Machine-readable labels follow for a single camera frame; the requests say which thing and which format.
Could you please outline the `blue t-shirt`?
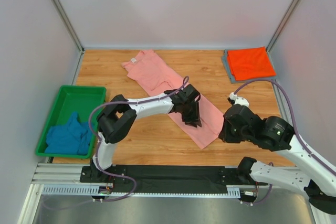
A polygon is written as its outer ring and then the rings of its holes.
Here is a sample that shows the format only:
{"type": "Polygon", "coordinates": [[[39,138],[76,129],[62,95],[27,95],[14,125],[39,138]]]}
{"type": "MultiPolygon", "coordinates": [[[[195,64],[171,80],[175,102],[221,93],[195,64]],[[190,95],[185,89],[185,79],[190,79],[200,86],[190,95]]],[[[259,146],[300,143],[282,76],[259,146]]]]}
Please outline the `blue t-shirt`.
{"type": "Polygon", "coordinates": [[[66,124],[52,126],[46,136],[45,153],[87,155],[92,139],[88,122],[79,122],[78,112],[72,112],[66,124]]]}

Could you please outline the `folded orange t-shirt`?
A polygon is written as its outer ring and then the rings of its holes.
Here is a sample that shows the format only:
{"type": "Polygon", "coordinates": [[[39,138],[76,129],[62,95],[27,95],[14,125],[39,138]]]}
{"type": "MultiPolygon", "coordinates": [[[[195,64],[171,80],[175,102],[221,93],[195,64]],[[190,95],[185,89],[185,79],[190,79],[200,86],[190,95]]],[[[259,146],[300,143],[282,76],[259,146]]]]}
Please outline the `folded orange t-shirt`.
{"type": "Polygon", "coordinates": [[[277,75],[265,47],[228,50],[227,61],[236,81],[272,78],[277,75]]]}

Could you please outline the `pink t-shirt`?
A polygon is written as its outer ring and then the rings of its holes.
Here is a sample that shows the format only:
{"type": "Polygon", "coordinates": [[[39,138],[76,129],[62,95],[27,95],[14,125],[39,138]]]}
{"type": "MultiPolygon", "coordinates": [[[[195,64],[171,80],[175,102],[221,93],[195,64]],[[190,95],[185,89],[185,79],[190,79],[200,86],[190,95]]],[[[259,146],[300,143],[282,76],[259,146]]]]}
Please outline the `pink t-shirt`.
{"type": "MultiPolygon", "coordinates": [[[[182,85],[183,78],[153,50],[141,50],[121,66],[128,72],[127,76],[136,81],[149,96],[177,89],[182,85]]],[[[224,118],[223,113],[203,95],[201,95],[199,107],[201,127],[185,125],[179,113],[171,113],[169,117],[199,148],[204,149],[217,139],[224,118]]]]}

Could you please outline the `folded grey t-shirt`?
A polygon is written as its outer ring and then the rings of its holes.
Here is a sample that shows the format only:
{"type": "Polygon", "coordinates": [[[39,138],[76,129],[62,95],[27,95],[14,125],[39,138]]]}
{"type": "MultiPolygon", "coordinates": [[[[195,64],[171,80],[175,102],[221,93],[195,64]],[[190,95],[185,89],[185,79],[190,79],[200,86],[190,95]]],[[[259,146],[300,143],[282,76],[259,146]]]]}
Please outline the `folded grey t-shirt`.
{"type": "MultiPolygon", "coordinates": [[[[272,62],[272,59],[271,59],[269,53],[266,52],[266,55],[268,57],[268,60],[270,61],[271,66],[273,67],[274,64],[272,62]]],[[[249,79],[249,80],[237,81],[236,78],[234,77],[234,75],[231,72],[231,69],[230,69],[229,64],[228,64],[227,56],[228,56],[228,50],[226,49],[223,52],[223,55],[221,57],[221,61],[222,61],[222,64],[223,64],[223,66],[224,66],[224,68],[226,70],[228,78],[229,78],[229,80],[230,80],[230,82],[232,84],[234,84],[234,83],[245,83],[245,82],[250,81],[250,80],[256,80],[256,79],[258,79],[258,78],[252,78],[252,79],[249,79]]],[[[277,75],[275,75],[273,77],[263,77],[263,78],[259,78],[259,79],[261,79],[261,80],[273,80],[273,81],[275,81],[276,78],[277,78],[277,75]]]]}

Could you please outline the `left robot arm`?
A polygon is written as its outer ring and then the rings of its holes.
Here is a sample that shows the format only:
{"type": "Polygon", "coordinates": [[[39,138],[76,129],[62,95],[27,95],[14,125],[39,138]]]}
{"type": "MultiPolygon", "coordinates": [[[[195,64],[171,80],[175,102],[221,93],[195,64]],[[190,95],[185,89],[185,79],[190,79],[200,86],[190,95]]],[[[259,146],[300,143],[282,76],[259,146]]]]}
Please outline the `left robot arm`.
{"type": "Polygon", "coordinates": [[[172,113],[188,128],[201,127],[200,99],[200,93],[191,84],[143,99],[126,99],[121,94],[117,95],[96,117],[100,144],[92,158],[95,167],[107,170],[112,166],[117,144],[127,136],[136,120],[172,113]]]}

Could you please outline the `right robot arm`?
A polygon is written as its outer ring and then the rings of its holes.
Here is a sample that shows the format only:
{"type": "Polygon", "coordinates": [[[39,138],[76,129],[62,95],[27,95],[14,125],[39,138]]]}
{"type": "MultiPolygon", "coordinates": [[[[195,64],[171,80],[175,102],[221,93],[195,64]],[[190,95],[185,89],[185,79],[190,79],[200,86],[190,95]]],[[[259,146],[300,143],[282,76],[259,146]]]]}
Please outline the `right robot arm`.
{"type": "Polygon", "coordinates": [[[290,172],[244,157],[237,167],[237,176],[243,183],[267,183],[290,190],[320,211],[335,215],[335,166],[302,140],[284,119],[261,119],[247,106],[235,104],[224,113],[219,138],[226,143],[250,142],[285,157],[299,168],[290,172]]]}

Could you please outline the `aluminium frame rail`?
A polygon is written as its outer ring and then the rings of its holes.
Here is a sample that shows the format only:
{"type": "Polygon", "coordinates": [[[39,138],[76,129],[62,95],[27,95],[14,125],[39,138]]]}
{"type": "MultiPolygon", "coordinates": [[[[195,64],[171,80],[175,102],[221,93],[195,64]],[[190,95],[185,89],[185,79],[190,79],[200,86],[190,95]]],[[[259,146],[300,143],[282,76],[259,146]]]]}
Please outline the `aluminium frame rail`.
{"type": "MultiPolygon", "coordinates": [[[[72,181],[74,183],[81,182],[80,174],[84,166],[70,164],[39,164],[35,170],[34,181],[72,181]]],[[[242,181],[253,180],[249,177],[249,173],[243,169],[236,168],[238,178],[242,181]]]]}

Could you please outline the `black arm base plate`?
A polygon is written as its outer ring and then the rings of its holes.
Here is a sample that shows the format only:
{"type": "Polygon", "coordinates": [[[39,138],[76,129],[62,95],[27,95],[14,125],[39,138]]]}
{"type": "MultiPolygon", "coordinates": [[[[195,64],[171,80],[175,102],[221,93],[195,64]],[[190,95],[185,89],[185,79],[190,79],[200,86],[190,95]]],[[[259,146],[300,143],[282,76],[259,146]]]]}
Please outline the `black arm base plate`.
{"type": "Polygon", "coordinates": [[[126,176],[136,181],[165,179],[209,181],[222,185],[258,185],[253,180],[240,180],[236,168],[225,166],[116,165],[102,172],[95,165],[89,165],[82,168],[80,181],[82,183],[110,183],[114,178],[123,183],[126,176]]]}

